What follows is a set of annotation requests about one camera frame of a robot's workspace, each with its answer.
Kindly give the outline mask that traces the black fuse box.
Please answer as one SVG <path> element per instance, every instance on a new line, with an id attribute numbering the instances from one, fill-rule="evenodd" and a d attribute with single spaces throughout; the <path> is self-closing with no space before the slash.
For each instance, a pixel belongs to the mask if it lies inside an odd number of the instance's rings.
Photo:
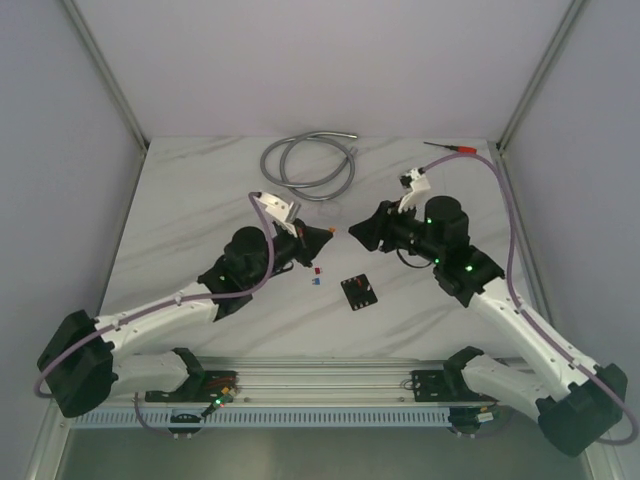
<path id="1" fill-rule="evenodd" d="M 357 279 L 361 279 L 366 287 L 360 289 Z M 345 294 L 347 302 L 353 311 L 361 310 L 378 302 L 378 298 L 365 274 L 360 274 L 343 280 L 340 286 Z"/>

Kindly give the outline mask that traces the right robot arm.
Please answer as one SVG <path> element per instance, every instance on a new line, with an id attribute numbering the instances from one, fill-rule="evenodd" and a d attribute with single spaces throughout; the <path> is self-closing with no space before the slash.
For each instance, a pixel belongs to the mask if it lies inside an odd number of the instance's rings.
<path id="1" fill-rule="evenodd" d="M 522 300 L 504 270 L 471 244 L 468 230 L 460 203 L 436 196 L 421 220 L 399 203 L 383 201 L 349 232 L 369 251 L 404 250 L 432 262 L 439 287 L 505 335 L 532 370 L 524 374 L 468 347 L 445 364 L 447 394 L 496 399 L 534 420 L 561 453 L 576 457 L 622 419 L 627 376 L 571 346 Z"/>

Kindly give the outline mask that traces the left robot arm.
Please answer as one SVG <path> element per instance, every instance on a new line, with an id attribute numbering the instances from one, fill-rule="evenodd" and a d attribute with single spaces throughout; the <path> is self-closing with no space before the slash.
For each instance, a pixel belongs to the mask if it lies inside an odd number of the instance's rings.
<path id="1" fill-rule="evenodd" d="M 135 393 L 151 402 L 208 400 L 208 374 L 189 348 L 157 354 L 144 348 L 236 313 L 263 279 L 289 271 L 293 263 L 312 267 L 332 237 L 301 220 L 292 230 L 277 227 L 273 238 L 243 227 L 215 264 L 182 290 L 129 312 L 67 315 L 37 361 L 61 413 L 76 418 L 110 398 Z"/>

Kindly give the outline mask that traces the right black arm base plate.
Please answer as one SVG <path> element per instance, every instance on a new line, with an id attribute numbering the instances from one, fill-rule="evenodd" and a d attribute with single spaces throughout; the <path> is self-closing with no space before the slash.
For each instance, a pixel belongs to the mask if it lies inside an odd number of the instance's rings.
<path id="1" fill-rule="evenodd" d="M 416 402 L 496 403 L 494 398 L 472 391 L 459 373 L 414 370 L 410 379 Z"/>

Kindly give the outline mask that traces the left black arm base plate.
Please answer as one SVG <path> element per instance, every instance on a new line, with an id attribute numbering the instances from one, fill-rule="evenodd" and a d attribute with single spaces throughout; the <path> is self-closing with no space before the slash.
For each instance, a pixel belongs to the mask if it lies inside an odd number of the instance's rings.
<path id="1" fill-rule="evenodd" d="M 144 400 L 148 403 L 207 403 L 222 395 L 222 390 L 237 384 L 238 374 L 233 370 L 204 371 L 189 378 L 175 391 L 149 391 Z"/>

